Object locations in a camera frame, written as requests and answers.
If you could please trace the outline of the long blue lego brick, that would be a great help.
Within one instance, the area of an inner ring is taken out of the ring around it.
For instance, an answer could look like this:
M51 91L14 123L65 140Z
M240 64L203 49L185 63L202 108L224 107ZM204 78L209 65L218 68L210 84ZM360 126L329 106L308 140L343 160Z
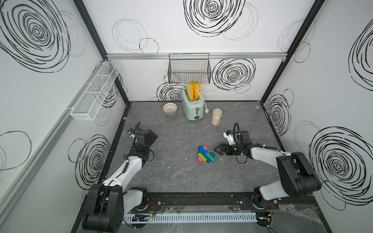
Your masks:
M207 156L207 151L206 151L206 150L202 149L202 150L199 150L198 152L199 152L201 155L203 155L204 158L208 158L208 156Z

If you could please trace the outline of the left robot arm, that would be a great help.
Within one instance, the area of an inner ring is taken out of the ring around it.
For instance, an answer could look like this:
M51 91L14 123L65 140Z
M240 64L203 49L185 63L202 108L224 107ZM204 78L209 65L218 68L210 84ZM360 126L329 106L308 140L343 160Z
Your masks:
M134 187L128 192L125 189L149 160L150 147L158 136L151 130L139 130L137 127L132 128L130 133L134 141L129 153L124 156L123 164L103 183L94 184L88 191L82 218L84 230L115 233L125 214L135 207L147 206L147 189Z

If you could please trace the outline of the lime green lego brick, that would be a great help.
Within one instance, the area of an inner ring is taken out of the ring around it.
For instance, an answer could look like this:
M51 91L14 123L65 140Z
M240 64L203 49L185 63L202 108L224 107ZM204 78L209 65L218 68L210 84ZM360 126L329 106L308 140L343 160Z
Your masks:
M206 158L203 155L199 155L199 157L203 160L203 163L207 162Z

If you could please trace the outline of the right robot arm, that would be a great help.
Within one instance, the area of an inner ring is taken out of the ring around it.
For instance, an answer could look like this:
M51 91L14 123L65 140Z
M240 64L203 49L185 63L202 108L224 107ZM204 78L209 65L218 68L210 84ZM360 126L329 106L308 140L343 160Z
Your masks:
M219 144L214 149L217 154L243 155L278 169L278 181L254 189L251 202L255 208L264 209L273 200L307 196L322 188L321 181L302 152L284 152L275 147L253 143L247 131L227 131L223 136L228 143Z

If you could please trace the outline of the dark green lego brick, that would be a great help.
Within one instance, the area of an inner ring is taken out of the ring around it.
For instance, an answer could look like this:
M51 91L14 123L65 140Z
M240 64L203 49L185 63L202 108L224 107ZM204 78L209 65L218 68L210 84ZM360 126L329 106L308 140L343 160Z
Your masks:
M210 153L207 153L207 154L206 154L206 160L207 160L209 163L214 163L214 162L215 162L215 158L214 158Z

